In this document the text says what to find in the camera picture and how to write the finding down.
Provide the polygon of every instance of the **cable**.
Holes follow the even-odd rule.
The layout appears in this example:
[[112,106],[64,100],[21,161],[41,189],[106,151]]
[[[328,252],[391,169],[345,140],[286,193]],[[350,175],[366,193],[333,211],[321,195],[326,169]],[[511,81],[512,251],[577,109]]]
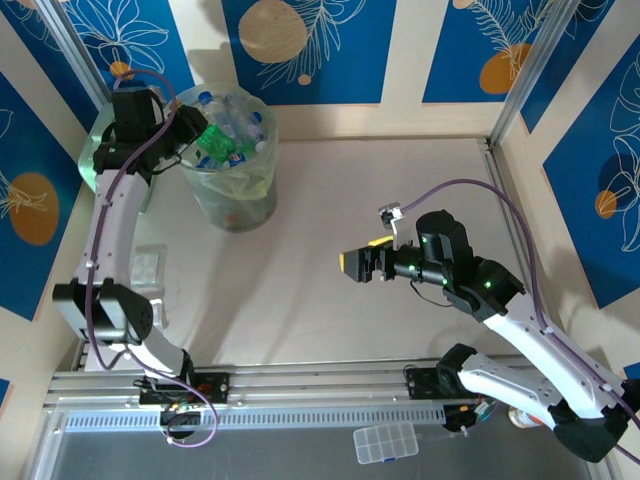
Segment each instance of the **cable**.
[[[584,372],[588,373],[591,376],[591,378],[595,380],[596,383],[598,383],[598,386],[600,388],[605,390],[606,389],[605,385],[608,385],[608,382],[606,382],[604,378],[602,378],[602,376],[596,370],[594,370],[591,367],[591,365],[589,365],[580,355],[578,355],[569,345],[564,343],[564,341],[562,341],[562,339],[555,334],[553,327],[551,327],[549,325],[549,322],[547,322],[547,320],[544,318],[544,313],[542,308],[542,298],[540,296],[540,289],[538,287],[538,273],[536,270],[535,246],[533,243],[533,234],[531,233],[531,229],[529,228],[527,221],[524,219],[524,216],[522,215],[518,207],[515,205],[515,203],[513,203],[513,201],[511,201],[509,197],[507,197],[503,192],[501,192],[500,190],[498,190],[496,187],[494,187],[489,183],[482,182],[480,180],[471,179],[471,178],[458,178],[455,180],[449,180],[447,182],[443,182],[440,185],[437,185],[436,187],[429,190],[427,193],[421,195],[416,200],[411,202],[409,205],[402,208],[401,209],[402,214],[403,215],[407,214],[409,211],[413,210],[415,207],[417,207],[422,202],[424,202],[427,198],[431,197],[432,195],[439,192],[440,190],[443,190],[452,185],[460,185],[460,184],[476,185],[482,188],[486,188],[487,190],[490,190],[493,193],[495,193],[500,198],[500,200],[502,200],[509,207],[509,210],[511,210],[513,215],[518,220],[520,227],[522,228],[522,231],[525,237],[525,242],[527,244],[527,251],[529,254],[529,270],[531,272],[531,289],[532,289],[533,305],[536,313],[536,319],[538,320],[538,324],[540,325],[540,329],[545,333],[545,335],[550,339],[550,341],[554,343],[556,347],[558,347],[558,349],[562,350],[563,353],[565,353],[574,362],[576,362]],[[622,408],[627,413],[627,415],[629,415],[629,417],[631,418],[633,423],[636,425],[636,427],[640,429],[640,419],[637,417],[637,415],[635,414],[633,409],[629,406],[629,404],[625,402],[624,399],[620,395],[618,395],[614,390],[609,389],[608,393],[616,401],[616,403],[622,406]],[[625,452],[626,453],[624,452],[622,453],[628,457],[633,456],[631,453],[627,452],[626,450]],[[636,462],[638,465],[640,465],[640,459],[638,459],[637,457],[633,456],[633,461]]]
[[161,173],[166,172],[170,168],[173,168],[176,165],[180,165],[180,163],[182,163],[182,156],[180,154],[178,154],[177,157],[178,157],[178,159],[175,162],[173,162],[170,165],[167,165],[166,167],[161,168],[160,170],[154,170],[153,172],[151,172],[151,175],[160,175]]
[[160,139],[160,137],[162,137],[162,135],[165,134],[165,132],[171,126],[171,123],[173,122],[173,119],[175,118],[176,111],[177,111],[177,104],[178,103],[177,103],[176,93],[175,93],[173,87],[167,81],[167,79],[165,79],[162,75],[160,75],[159,73],[154,72],[152,70],[147,70],[147,69],[129,70],[129,71],[123,73],[122,75],[118,76],[118,78],[116,79],[116,81],[115,81],[115,83],[113,85],[113,89],[117,90],[118,87],[120,86],[120,83],[122,83],[122,80],[124,79],[124,77],[128,77],[131,74],[151,75],[151,76],[156,77],[157,79],[159,79],[162,83],[164,83],[164,85],[167,87],[167,90],[169,91],[169,95],[171,96],[171,113],[167,117],[164,125],[162,125],[162,127],[149,140],[147,140],[142,145],[140,145],[131,154],[131,156],[124,162],[122,167],[120,167],[120,170],[118,170],[118,172],[116,173],[116,175],[115,175],[115,177],[113,179],[113,182],[109,186],[109,189],[107,190],[107,193],[106,193],[104,199],[102,200],[102,202],[103,202],[102,203],[102,208],[100,209],[100,213],[98,215],[98,220],[96,222],[96,228],[95,228],[95,234],[94,234],[94,238],[93,238],[93,244],[91,245],[91,251],[89,253],[89,261],[86,264],[86,267],[87,267],[87,288],[85,290],[85,298],[84,298],[84,314],[85,314],[85,318],[87,320],[87,334],[88,334],[88,337],[89,337],[89,343],[91,344],[91,347],[93,348],[93,350],[94,350],[94,352],[96,354],[96,360],[98,361],[98,365],[100,365],[100,368],[103,371],[112,370],[113,367],[116,365],[116,363],[118,363],[118,361],[126,353],[127,355],[130,355],[131,358],[134,360],[134,362],[136,362],[143,370],[152,372],[153,374],[155,374],[155,375],[157,375],[159,377],[162,377],[165,380],[167,380],[167,381],[169,381],[171,383],[174,383],[175,385],[179,385],[180,387],[184,388],[185,390],[187,390],[187,391],[191,392],[192,394],[198,396],[203,401],[203,403],[206,404],[206,406],[213,412],[213,419],[214,419],[213,428],[211,429],[211,432],[209,433],[207,438],[205,440],[201,441],[201,442],[194,443],[194,444],[176,443],[175,441],[172,442],[173,445],[176,445],[176,446],[181,447],[181,448],[196,448],[196,447],[200,447],[202,445],[205,445],[206,443],[211,441],[211,439],[213,439],[213,437],[215,436],[215,434],[216,434],[216,432],[218,430],[218,413],[216,412],[216,409],[214,408],[213,404],[202,393],[200,393],[197,389],[195,389],[191,385],[188,385],[187,383],[183,382],[179,378],[172,377],[170,375],[167,375],[164,372],[161,372],[160,370],[156,370],[154,368],[149,367],[148,365],[145,365],[138,357],[136,357],[133,354],[133,352],[129,349],[128,345],[125,346],[124,350],[118,352],[116,354],[116,356],[114,357],[114,359],[111,361],[111,363],[109,363],[109,365],[107,365],[105,363],[104,359],[102,358],[102,355],[100,354],[100,350],[98,349],[98,341],[96,339],[95,328],[94,328],[94,323],[93,323],[93,315],[92,315],[92,311],[91,311],[92,300],[93,300],[93,282],[95,280],[96,270],[99,267],[99,265],[97,265],[98,250],[100,248],[100,240],[102,238],[102,231],[104,229],[104,225],[105,225],[105,221],[106,221],[106,217],[107,217],[107,211],[109,210],[111,201],[112,201],[113,196],[115,194],[115,191],[116,191],[116,189],[118,187],[118,184],[120,183],[120,181],[122,180],[122,178],[126,174],[126,171],[129,168],[129,166],[142,153],[144,153],[150,146],[152,146],[158,139]]
[[[203,445],[206,445],[211,440],[213,440],[213,437],[216,436],[216,433],[218,431],[219,418],[218,418],[218,412],[216,411],[216,409],[213,406],[213,404],[209,401],[209,399],[202,392],[200,392],[197,388],[192,387],[191,385],[189,385],[186,382],[183,382],[179,378],[172,377],[170,375],[167,375],[164,372],[161,372],[160,370],[156,370],[155,368],[151,368],[148,365],[145,365],[138,357],[136,357],[134,355],[134,353],[129,349],[128,346],[125,348],[125,351],[129,355],[131,355],[131,358],[133,359],[133,361],[136,362],[144,370],[146,370],[148,372],[151,372],[151,373],[153,373],[155,375],[158,375],[159,377],[162,377],[165,380],[170,381],[171,383],[179,385],[182,388],[184,388],[185,390],[191,392],[193,395],[196,395],[198,398],[200,398],[200,400],[202,400],[202,402],[213,413],[213,427],[211,428],[211,431],[209,432],[209,435],[207,435],[207,438],[205,438],[204,440],[202,440],[200,442],[197,442],[197,443],[176,443],[175,441],[170,441],[170,443],[172,443],[173,445],[175,445],[177,447],[181,447],[181,448],[198,448],[198,447],[202,447]],[[170,432],[167,432],[167,438],[173,439],[173,437],[171,437],[171,433]]]
[[423,299],[425,302],[429,302],[431,305],[435,305],[436,307],[441,307],[441,308],[449,308],[449,307],[453,307],[453,303],[450,303],[448,305],[445,305],[444,303],[438,303],[435,300],[431,300],[425,296],[423,296],[418,289],[416,288],[415,283],[413,283],[413,280],[409,281],[409,286],[413,289],[414,292],[416,292],[416,295],[418,295],[421,299]]
[[629,452],[626,448],[621,447],[620,445],[616,445],[616,450],[618,450],[621,454],[627,457],[636,465],[640,465],[640,458],[636,457],[633,453]]

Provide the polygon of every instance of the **metal bracket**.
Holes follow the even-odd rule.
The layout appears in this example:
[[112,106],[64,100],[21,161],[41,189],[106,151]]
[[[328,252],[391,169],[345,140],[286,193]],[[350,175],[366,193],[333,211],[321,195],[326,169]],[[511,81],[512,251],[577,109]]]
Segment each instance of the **metal bracket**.
[[390,203],[378,209],[384,228],[393,231],[393,249],[400,250],[402,245],[412,245],[411,232],[402,220],[404,215],[398,202]]
[[468,400],[475,402],[478,395],[467,391],[444,394],[440,391],[438,371],[435,368],[406,368],[404,376],[411,400]]
[[[229,395],[230,375],[225,372],[196,372],[192,376],[192,386],[214,404],[226,404]],[[179,385],[153,384],[155,379],[147,378],[151,388],[140,387],[140,405],[170,405],[182,403],[202,406],[202,400]]]

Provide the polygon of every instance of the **robotic arm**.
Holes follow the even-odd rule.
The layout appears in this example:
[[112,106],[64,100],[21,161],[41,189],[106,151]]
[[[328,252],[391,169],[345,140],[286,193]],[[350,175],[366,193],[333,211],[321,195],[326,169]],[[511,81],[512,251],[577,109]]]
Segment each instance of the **robotic arm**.
[[[53,300],[78,337],[89,340],[85,318],[85,295],[92,262],[91,317],[99,347],[122,351],[129,348],[149,367],[192,384],[193,365],[187,352],[172,345],[153,326],[148,299],[131,290],[129,261],[138,212],[147,195],[154,169],[162,158],[170,158],[202,134],[207,121],[194,107],[180,106],[166,132],[149,146],[116,181],[119,170],[132,153],[149,141],[165,120],[161,102],[148,88],[120,89],[113,93],[114,123],[104,132],[94,153],[96,202],[84,253],[73,280],[58,284]],[[109,208],[100,221],[109,195]],[[99,239],[97,258],[92,248]],[[149,377],[162,378],[152,371]]]
[[[458,344],[437,366],[443,396],[460,391],[491,396],[537,418],[577,456],[591,462],[604,458],[630,420],[611,392],[637,412],[640,382],[608,371],[560,329],[541,329],[533,298],[523,284],[499,263],[474,256],[464,226],[448,212],[427,213],[417,220],[418,247],[400,228],[403,215],[398,204],[379,213],[394,235],[341,254],[344,273],[367,283],[380,270],[383,281],[405,277],[441,286],[455,308],[508,340],[546,377],[513,370]],[[600,386],[557,340],[597,370],[606,384]]]

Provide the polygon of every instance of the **orange circle pattern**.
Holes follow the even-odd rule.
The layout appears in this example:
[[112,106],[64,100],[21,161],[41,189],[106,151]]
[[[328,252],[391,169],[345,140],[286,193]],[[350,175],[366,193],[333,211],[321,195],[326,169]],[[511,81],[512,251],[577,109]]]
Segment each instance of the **orange circle pattern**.
[[596,213],[605,220],[613,217],[617,206],[618,199],[615,193],[609,190],[603,190],[596,197]]
[[11,186],[31,197],[46,194],[39,203],[43,209],[18,204],[9,212],[13,230],[22,240],[35,246],[46,245],[56,232],[60,215],[55,188],[47,177],[39,173],[23,173],[11,182]]

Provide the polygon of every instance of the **trash bin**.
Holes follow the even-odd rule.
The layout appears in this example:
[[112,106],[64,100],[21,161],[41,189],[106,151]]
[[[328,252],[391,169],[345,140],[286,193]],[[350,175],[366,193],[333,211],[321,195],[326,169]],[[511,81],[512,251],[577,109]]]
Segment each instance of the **trash bin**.
[[234,93],[245,99],[261,117],[267,139],[247,161],[226,169],[201,168],[201,152],[193,144],[182,154],[182,171],[191,184],[202,211],[215,226],[232,232],[259,227],[273,214],[276,203],[275,168],[278,161],[278,129],[269,109],[242,88],[223,83],[205,83],[178,95],[185,105],[198,106],[198,96]]

